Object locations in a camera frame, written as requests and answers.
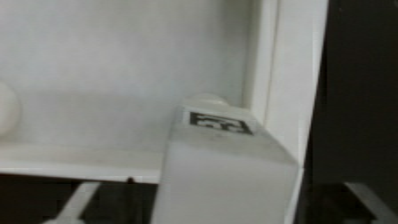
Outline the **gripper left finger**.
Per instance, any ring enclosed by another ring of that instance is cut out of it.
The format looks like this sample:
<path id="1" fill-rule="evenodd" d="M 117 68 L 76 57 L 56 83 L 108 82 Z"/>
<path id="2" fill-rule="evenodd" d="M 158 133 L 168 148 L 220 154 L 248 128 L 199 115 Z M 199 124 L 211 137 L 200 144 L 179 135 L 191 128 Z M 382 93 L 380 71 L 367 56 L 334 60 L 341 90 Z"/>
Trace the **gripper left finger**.
<path id="1" fill-rule="evenodd" d="M 83 182 L 42 224 L 142 224 L 142 185 Z"/>

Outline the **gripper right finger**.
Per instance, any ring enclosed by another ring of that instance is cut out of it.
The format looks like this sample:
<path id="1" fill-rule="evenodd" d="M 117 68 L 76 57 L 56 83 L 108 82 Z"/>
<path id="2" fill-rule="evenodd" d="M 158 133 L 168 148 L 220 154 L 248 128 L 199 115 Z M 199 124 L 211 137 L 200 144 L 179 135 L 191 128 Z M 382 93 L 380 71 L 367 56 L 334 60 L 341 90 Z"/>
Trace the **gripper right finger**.
<path id="1" fill-rule="evenodd" d="M 398 224 L 398 214 L 366 184 L 316 185 L 309 199 L 309 224 Z"/>

